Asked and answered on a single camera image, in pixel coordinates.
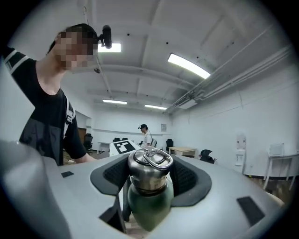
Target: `white shirt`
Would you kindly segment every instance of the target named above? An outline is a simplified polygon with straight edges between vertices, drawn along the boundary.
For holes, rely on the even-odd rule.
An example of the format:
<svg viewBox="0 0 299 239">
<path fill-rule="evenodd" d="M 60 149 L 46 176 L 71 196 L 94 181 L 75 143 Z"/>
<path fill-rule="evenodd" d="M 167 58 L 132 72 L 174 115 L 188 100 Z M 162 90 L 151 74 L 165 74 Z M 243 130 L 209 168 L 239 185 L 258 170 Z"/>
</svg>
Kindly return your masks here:
<svg viewBox="0 0 299 239">
<path fill-rule="evenodd" d="M 142 142 L 142 145 L 140 146 L 141 148 L 144 148 L 145 146 L 147 146 L 147 144 L 151 144 L 152 138 L 149 132 L 146 132 L 146 134 L 144 135 L 144 139 Z"/>
</svg>

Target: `desk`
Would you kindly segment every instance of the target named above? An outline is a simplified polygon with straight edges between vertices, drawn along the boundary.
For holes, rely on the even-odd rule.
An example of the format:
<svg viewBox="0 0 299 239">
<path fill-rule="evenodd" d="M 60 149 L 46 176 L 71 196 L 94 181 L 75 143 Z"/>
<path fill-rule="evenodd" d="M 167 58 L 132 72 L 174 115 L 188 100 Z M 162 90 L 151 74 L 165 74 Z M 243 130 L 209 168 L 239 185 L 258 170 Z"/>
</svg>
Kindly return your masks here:
<svg viewBox="0 0 299 239">
<path fill-rule="evenodd" d="M 264 189 L 264 190 L 266 189 L 266 187 L 267 187 L 267 185 L 268 185 L 269 177 L 270 177 L 270 174 L 271 174 L 271 171 L 272 171 L 273 160 L 283 160 L 283 159 L 292 159 L 291 162 L 289 163 L 289 167 L 288 167 L 288 171 L 287 171 L 287 177 L 286 177 L 286 180 L 288 181 L 288 180 L 289 180 L 289 173 L 290 173 L 291 164 L 292 164 L 292 162 L 293 162 L 295 159 L 299 159 L 299 152 L 294 153 L 294 154 L 284 155 L 283 157 L 281 157 L 281 156 L 278 156 L 278 157 L 268 156 L 268 166 L 267 166 L 267 170 L 266 170 L 266 175 L 265 175 L 265 177 L 263 178 L 264 180 L 266 179 L 266 182 L 265 182 L 265 184 L 264 184 L 264 186 L 263 186 L 263 189 Z M 289 190 L 292 189 L 292 186 L 293 186 L 294 181 L 295 181 L 295 177 L 296 177 L 296 174 L 295 174 L 294 177 L 293 177 L 293 180 L 292 180 L 292 182 L 291 182 L 291 185 L 290 185 Z"/>
<path fill-rule="evenodd" d="M 99 154 L 99 151 L 101 151 L 101 147 L 102 146 L 106 146 L 108 149 L 109 149 L 109 147 L 110 147 L 110 143 L 106 143 L 106 142 L 98 142 L 98 144 L 99 144 L 99 147 L 98 147 L 98 150 L 97 150 L 97 154 Z"/>
<path fill-rule="evenodd" d="M 171 150 L 175 151 L 177 156 L 184 156 L 184 155 L 192 155 L 196 158 L 196 148 L 188 148 L 188 147 L 169 147 L 169 155 L 171 154 Z"/>
</svg>

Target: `hand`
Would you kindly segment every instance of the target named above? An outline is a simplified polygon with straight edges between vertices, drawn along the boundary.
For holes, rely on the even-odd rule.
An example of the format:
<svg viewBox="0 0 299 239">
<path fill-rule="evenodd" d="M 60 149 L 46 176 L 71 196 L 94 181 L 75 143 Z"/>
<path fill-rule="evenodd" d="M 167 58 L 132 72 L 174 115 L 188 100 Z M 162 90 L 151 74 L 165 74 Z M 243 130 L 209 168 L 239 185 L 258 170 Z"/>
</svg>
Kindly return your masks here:
<svg viewBox="0 0 299 239">
<path fill-rule="evenodd" d="M 82 162 L 91 162 L 95 161 L 95 158 L 92 158 L 88 153 L 86 153 L 83 157 L 74 159 L 76 163 L 82 163 Z"/>
</svg>

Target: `green bottle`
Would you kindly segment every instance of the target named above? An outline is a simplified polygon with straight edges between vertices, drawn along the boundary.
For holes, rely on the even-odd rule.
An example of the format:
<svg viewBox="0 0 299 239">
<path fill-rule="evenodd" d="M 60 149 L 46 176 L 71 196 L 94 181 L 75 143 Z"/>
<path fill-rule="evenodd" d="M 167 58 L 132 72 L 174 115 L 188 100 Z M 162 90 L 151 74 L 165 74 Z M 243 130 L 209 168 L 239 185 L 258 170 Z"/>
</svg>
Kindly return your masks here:
<svg viewBox="0 0 299 239">
<path fill-rule="evenodd" d="M 173 199 L 173 186 L 169 179 L 161 191 L 146 195 L 134 185 L 128 190 L 128 203 L 140 227 L 152 231 L 169 213 Z"/>
<path fill-rule="evenodd" d="M 128 157 L 132 184 L 128 190 L 128 204 L 140 227 L 152 231 L 169 213 L 173 199 L 173 185 L 169 168 L 170 155 L 151 146 Z"/>
</svg>

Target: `ceiling light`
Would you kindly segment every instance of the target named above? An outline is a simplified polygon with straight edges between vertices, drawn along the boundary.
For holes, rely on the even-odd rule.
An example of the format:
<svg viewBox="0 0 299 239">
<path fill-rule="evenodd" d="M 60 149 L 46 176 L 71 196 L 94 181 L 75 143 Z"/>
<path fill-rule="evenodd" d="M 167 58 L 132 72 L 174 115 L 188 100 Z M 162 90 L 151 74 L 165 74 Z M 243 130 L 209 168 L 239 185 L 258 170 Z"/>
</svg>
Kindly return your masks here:
<svg viewBox="0 0 299 239">
<path fill-rule="evenodd" d="M 196 75 L 203 77 L 204 79 L 207 79 L 210 76 L 210 73 L 206 72 L 204 69 L 200 68 L 196 64 L 189 62 L 186 59 L 181 58 L 173 53 L 169 56 L 168 61 L 176 65 L 179 65 L 187 70 L 190 70 Z"/>
<path fill-rule="evenodd" d="M 101 44 L 99 44 L 98 52 L 121 52 L 121 44 L 112 43 L 112 47 L 110 49 L 107 49 L 106 47 L 101 47 Z"/>
<path fill-rule="evenodd" d="M 145 105 L 145 107 L 148 107 L 148 108 L 155 108 L 155 109 L 159 109 L 159 110 L 166 110 L 166 109 L 167 109 L 167 108 L 165 108 L 165 107 L 154 106 L 154 105 Z"/>
<path fill-rule="evenodd" d="M 103 102 L 105 102 L 105 103 L 114 103 L 114 104 L 122 104 L 122 105 L 127 104 L 126 101 L 118 101 L 118 100 L 110 100 L 110 99 L 104 99 Z"/>
</svg>

